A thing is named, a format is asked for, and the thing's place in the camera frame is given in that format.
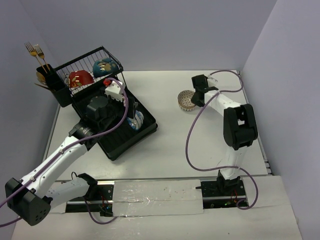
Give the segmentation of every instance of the white table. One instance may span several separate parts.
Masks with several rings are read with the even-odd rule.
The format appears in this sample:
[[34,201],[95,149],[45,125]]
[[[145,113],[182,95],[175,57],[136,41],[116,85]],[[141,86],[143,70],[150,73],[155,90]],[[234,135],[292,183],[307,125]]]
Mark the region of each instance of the white table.
[[[255,180],[260,195],[249,210],[217,208],[196,215],[120,217],[108,225],[94,223],[88,213],[49,213],[36,226],[19,221],[12,240],[302,240],[281,177],[257,176]],[[248,177],[243,183],[250,204],[255,190]]]
[[[96,179],[156,179],[217,176],[218,171],[199,172],[186,161],[185,144],[190,126],[199,112],[182,111],[177,96],[192,90],[191,77],[212,71],[126,71],[124,77],[130,91],[155,117],[158,129],[127,150],[117,160],[107,158],[98,144],[74,162],[58,180],[70,180],[71,172],[87,173]],[[219,89],[235,90],[238,78],[229,72],[215,75]],[[246,103],[243,92],[226,93],[232,100]],[[52,132],[48,153],[51,154],[79,121],[72,108],[60,108]],[[206,109],[199,118],[189,142],[189,156],[199,168],[218,166],[225,157],[223,118]],[[267,169],[258,141],[248,149],[243,167],[252,175],[266,175]]]

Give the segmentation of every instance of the fork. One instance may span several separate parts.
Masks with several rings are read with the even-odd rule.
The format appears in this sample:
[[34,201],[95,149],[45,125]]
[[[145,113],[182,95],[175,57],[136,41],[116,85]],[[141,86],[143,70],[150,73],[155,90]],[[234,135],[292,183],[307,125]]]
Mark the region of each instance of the fork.
[[46,67],[47,67],[48,70],[50,71],[50,67],[48,66],[48,63],[47,63],[46,60],[45,60],[45,54],[44,54],[44,52],[42,51],[42,49],[41,49],[41,47],[39,46],[39,44],[34,45],[34,48],[35,48],[36,53],[38,54],[38,57],[41,58],[41,59],[44,61]]
[[39,64],[41,65],[41,67],[43,68],[43,70],[45,71],[45,73],[47,74],[48,72],[46,71],[45,67],[41,64],[41,62],[39,61],[39,59],[37,58],[37,52],[34,48],[34,46],[31,45],[30,42],[25,42],[24,43],[26,49],[28,50],[29,54],[32,56],[32,57],[35,57],[37,59],[37,61],[39,62]]

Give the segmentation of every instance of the wire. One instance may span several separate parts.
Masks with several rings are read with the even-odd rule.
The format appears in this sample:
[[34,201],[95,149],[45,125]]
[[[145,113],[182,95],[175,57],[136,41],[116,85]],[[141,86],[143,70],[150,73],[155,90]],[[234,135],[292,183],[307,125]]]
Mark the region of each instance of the wire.
[[87,200],[84,199],[84,202],[85,202],[85,206],[86,206],[86,209],[88,210],[88,213],[90,215],[90,218],[92,219],[92,221],[94,221],[96,224],[100,224],[100,225],[106,225],[106,224],[110,224],[112,223],[114,220],[116,220],[117,216],[115,216],[114,218],[112,218],[110,221],[106,221],[106,222],[101,222],[101,221],[97,221],[94,219],[94,216],[92,216],[92,213],[90,211],[90,207],[89,207],[89,204],[87,203]]
[[[112,131],[116,130],[123,122],[124,120],[127,118],[127,113],[128,113],[128,108],[129,108],[129,100],[128,100],[128,96],[127,96],[127,93],[125,91],[125,88],[120,84],[120,82],[113,78],[113,77],[109,77],[108,78],[109,80],[112,80],[114,81],[122,90],[123,92],[123,96],[124,96],[124,106],[125,106],[125,110],[124,110],[124,114],[121,118],[121,120],[118,122],[117,125],[115,125],[114,127],[110,128],[109,130],[107,131],[104,131],[104,132],[101,132],[101,133],[98,133],[98,134],[95,134],[95,135],[92,135],[92,136],[87,136],[85,138],[82,138],[80,140],[77,140],[77,141],[74,141],[73,143],[67,145],[66,147],[64,147],[62,149],[62,151],[59,151],[56,155],[54,155],[34,176],[33,178],[35,180],[37,180],[37,177],[39,177],[49,166],[51,166],[51,164],[53,164],[57,159],[58,157],[60,157],[60,155],[67,151],[69,148],[73,147],[74,145],[77,145],[79,143],[82,143],[82,142],[85,142],[87,140],[90,140],[90,139],[93,139],[93,138],[97,138],[97,137],[101,137],[101,136],[104,136],[104,135],[107,135],[109,133],[111,133]],[[20,188],[18,188],[14,193],[12,193],[10,196],[8,196],[4,201],[2,201],[0,203],[0,209],[8,202],[10,201],[12,198],[14,198],[17,194],[19,194],[23,189],[25,189],[26,187],[28,187],[33,181],[32,180],[28,180],[24,185],[22,185]],[[10,221],[10,222],[7,222],[5,224],[2,224],[0,225],[0,228],[2,227],[6,227],[10,224],[13,224],[17,221],[19,221],[20,219],[17,218],[16,220],[13,220],[13,221]]]
[[190,136],[191,136],[191,133],[192,133],[192,130],[194,129],[195,125],[196,125],[196,122],[197,120],[199,119],[200,115],[203,113],[203,111],[206,109],[206,107],[210,104],[210,102],[215,98],[217,97],[219,94],[221,93],[237,93],[237,92],[240,92],[242,91],[242,89],[244,88],[244,82],[241,78],[241,76],[237,73],[235,73],[234,71],[231,71],[231,70],[218,70],[218,71],[214,71],[212,73],[209,74],[209,77],[213,74],[217,74],[217,73],[221,73],[221,72],[229,72],[229,73],[232,73],[234,75],[236,75],[238,78],[239,78],[239,81],[240,81],[240,85],[241,87],[238,89],[238,90],[221,90],[221,91],[218,91],[215,95],[213,95],[209,101],[200,109],[199,113],[197,114],[197,116],[195,117],[191,127],[190,127],[190,130],[189,130],[189,133],[186,137],[186,141],[185,141],[185,157],[186,157],[186,161],[188,162],[188,164],[190,165],[191,168],[193,168],[194,170],[197,170],[199,172],[209,172],[209,171],[215,171],[215,170],[220,170],[220,169],[239,169],[241,171],[243,171],[253,182],[253,185],[255,187],[255,198],[253,200],[253,203],[248,206],[248,207],[239,207],[239,204],[241,202],[243,202],[245,199],[241,199],[239,200],[237,203],[236,203],[236,207],[238,209],[241,209],[241,210],[248,210],[248,209],[251,209],[257,202],[258,200],[258,196],[259,196],[259,190],[258,190],[258,185],[255,181],[255,179],[252,177],[252,175],[245,169],[243,169],[242,167],[238,167],[238,166],[217,166],[217,167],[212,167],[212,168],[207,168],[207,169],[201,169],[201,168],[198,168],[196,166],[194,166],[190,159],[189,159],[189,154],[188,154],[188,148],[189,148],[189,140],[190,140]]
[[76,172],[73,171],[73,172],[71,173],[71,179],[72,179],[72,180],[74,179],[73,174],[75,175],[76,178],[78,177],[78,174],[76,174]]

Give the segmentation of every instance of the wall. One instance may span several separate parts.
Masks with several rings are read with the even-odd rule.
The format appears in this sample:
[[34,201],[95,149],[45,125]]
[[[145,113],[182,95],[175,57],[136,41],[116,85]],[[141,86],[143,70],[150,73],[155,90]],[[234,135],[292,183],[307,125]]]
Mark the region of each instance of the wall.
[[242,73],[304,240],[320,234],[319,9],[318,0],[278,0]]
[[[57,103],[51,93],[37,87],[39,66],[24,42],[40,44],[46,60],[53,58],[18,0],[1,2],[0,7],[0,202],[5,199],[5,184],[20,179],[43,157]],[[17,215],[5,205],[0,224]],[[14,225],[0,228],[0,239],[11,239]]]
[[104,45],[125,70],[242,69],[276,0],[20,0],[59,64]]

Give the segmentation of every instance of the dish rack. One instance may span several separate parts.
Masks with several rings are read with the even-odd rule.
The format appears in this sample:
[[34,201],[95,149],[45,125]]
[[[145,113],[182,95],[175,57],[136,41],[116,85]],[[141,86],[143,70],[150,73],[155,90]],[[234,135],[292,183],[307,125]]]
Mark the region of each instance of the dish rack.
[[[95,61],[103,58],[112,59],[117,64],[118,70],[110,73],[109,75],[95,78],[92,74],[93,65]],[[94,83],[69,88],[69,74],[71,72],[79,70],[85,70],[89,72],[94,79]],[[104,95],[103,91],[101,91],[101,88],[105,87],[105,85],[103,84],[104,79],[106,77],[119,79],[118,75],[121,74],[122,79],[126,85],[125,92],[127,93],[128,97],[133,97],[134,100],[138,103],[136,110],[142,112],[144,116],[144,121],[142,127],[137,131],[132,129],[128,121],[125,120],[120,125],[120,127],[118,127],[113,132],[103,136],[98,141],[98,144],[100,145],[101,149],[112,161],[116,160],[123,152],[125,152],[134,144],[136,144],[149,134],[154,133],[158,127],[156,119],[142,105],[142,103],[129,91],[125,81],[125,77],[123,75],[123,70],[124,68],[118,61],[118,59],[116,59],[109,51],[107,51],[103,46],[101,46],[61,66],[54,68],[53,71],[56,75],[59,76],[60,81],[62,81],[64,85],[62,86],[62,88],[53,92],[52,94],[55,96],[55,98],[58,100],[62,107],[66,107],[69,104],[72,104],[72,107],[80,117],[83,117],[86,114],[86,107],[93,97]],[[114,127],[120,120],[121,117],[117,117],[108,129]]]

